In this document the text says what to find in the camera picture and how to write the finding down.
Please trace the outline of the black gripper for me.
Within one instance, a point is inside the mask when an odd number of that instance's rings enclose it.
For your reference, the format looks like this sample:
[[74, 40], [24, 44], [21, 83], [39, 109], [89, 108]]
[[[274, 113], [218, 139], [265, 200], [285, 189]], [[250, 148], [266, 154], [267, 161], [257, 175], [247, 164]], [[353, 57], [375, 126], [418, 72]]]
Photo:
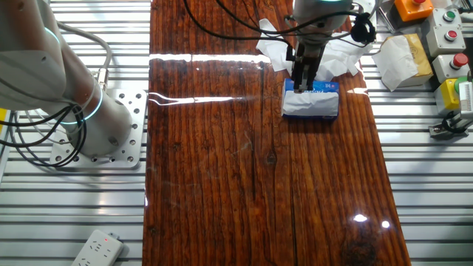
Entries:
[[291, 79], [293, 80], [293, 90], [303, 92], [313, 90], [313, 82], [316, 72], [321, 64], [326, 45], [309, 45], [298, 43], [296, 45], [296, 59], [293, 62]]

